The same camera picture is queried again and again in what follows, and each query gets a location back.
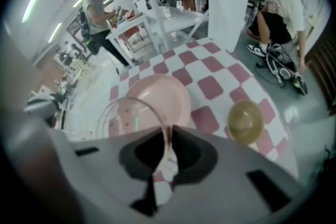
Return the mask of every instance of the black pants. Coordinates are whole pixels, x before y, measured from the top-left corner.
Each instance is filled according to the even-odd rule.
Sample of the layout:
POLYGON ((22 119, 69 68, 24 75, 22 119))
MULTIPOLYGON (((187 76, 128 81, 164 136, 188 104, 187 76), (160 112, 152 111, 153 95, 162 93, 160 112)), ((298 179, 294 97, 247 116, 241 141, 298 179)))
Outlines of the black pants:
MULTIPOLYGON (((286 25, 283 18, 278 14, 273 14, 269 12, 261 13, 265 19, 270 32, 270 39, 273 43, 285 44, 292 40, 289 32, 287 31, 286 25)), ((253 35, 260 36, 258 30, 257 17, 249 28, 253 35)))
POLYGON ((91 38, 103 46, 109 53, 115 56, 124 66, 129 66, 127 61, 123 58, 123 56, 118 52, 118 50, 114 47, 114 45, 106 39, 106 36, 110 33, 110 30, 105 30, 103 32, 99 32, 97 34, 91 35, 91 38))

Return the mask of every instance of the gray t-shirt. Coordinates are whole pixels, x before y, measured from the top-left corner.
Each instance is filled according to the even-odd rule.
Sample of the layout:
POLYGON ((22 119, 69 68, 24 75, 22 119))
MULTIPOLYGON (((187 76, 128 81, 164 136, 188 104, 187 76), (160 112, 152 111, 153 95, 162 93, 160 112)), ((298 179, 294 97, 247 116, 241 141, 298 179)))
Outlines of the gray t-shirt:
POLYGON ((93 34, 97 34, 97 33, 103 32, 105 30, 108 30, 109 26, 108 26, 106 21, 101 23, 101 24, 95 24, 91 20, 89 14, 88 14, 88 7, 89 6, 92 6, 95 9, 96 14, 98 16, 101 16, 101 15, 105 14, 103 0, 84 0, 83 1, 83 10, 84 10, 84 13, 85 13, 85 16, 86 16, 86 19, 88 21, 88 25, 89 25, 89 28, 90 28, 89 34, 93 35, 93 34))

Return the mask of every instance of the black backpack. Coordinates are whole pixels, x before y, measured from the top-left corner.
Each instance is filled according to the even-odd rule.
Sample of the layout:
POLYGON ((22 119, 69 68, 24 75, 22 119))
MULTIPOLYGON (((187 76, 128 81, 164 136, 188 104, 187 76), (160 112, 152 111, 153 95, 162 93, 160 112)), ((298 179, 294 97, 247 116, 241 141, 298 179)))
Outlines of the black backpack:
POLYGON ((88 20, 86 19, 83 7, 79 9, 79 19, 80 19, 80 29, 81 29, 81 34, 83 37, 83 43, 84 45, 87 46, 89 51, 93 55, 97 55, 99 52, 99 44, 97 44, 90 36, 90 27, 88 24, 88 20))

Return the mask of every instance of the white table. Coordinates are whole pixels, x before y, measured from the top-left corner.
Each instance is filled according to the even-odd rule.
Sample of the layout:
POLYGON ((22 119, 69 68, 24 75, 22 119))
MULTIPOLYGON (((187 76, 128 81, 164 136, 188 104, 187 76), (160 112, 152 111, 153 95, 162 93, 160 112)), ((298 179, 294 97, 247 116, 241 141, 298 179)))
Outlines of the white table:
MULTIPOLYGON (((163 6, 160 6, 159 8, 161 10, 161 14, 158 15, 163 18, 163 26, 167 34, 194 26, 200 22, 203 17, 202 13, 192 12, 191 10, 180 10, 178 8, 163 6)), ((146 10, 144 13, 149 18, 149 24, 152 27, 153 32, 161 35, 159 25, 155 19, 156 16, 154 14, 154 10, 146 10)))
POLYGON ((131 59, 127 56, 127 54, 124 52, 124 50, 120 47, 119 43, 117 42, 117 38, 124 33, 125 31, 131 29, 132 27, 139 25, 143 23, 145 25, 145 28, 147 30, 148 36, 153 43, 153 46, 156 50, 156 53, 160 53, 159 45, 154 41, 154 36, 151 30, 151 27, 149 25, 149 22, 147 20, 147 15, 143 14, 139 16, 138 18, 128 21, 125 20, 122 23, 117 25, 117 28, 114 28, 110 34, 107 35, 106 39, 110 40, 111 43, 114 45, 114 47, 118 50, 118 52, 123 56, 123 58, 127 61, 127 63, 134 67, 134 63, 131 61, 131 59))

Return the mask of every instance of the black shorts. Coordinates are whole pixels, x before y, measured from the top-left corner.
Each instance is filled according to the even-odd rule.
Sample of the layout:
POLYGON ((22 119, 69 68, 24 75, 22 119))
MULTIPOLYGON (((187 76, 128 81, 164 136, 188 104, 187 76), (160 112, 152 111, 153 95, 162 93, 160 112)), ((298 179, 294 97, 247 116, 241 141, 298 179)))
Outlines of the black shorts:
MULTIPOLYGON (((286 24, 283 21, 283 18, 274 13, 263 12, 261 13, 265 19, 265 22, 270 31, 270 39, 273 43, 278 44, 285 44, 292 40, 290 36, 286 24)), ((257 24, 257 17, 255 18, 254 22, 249 28, 253 35, 259 36, 258 24, 257 24)))

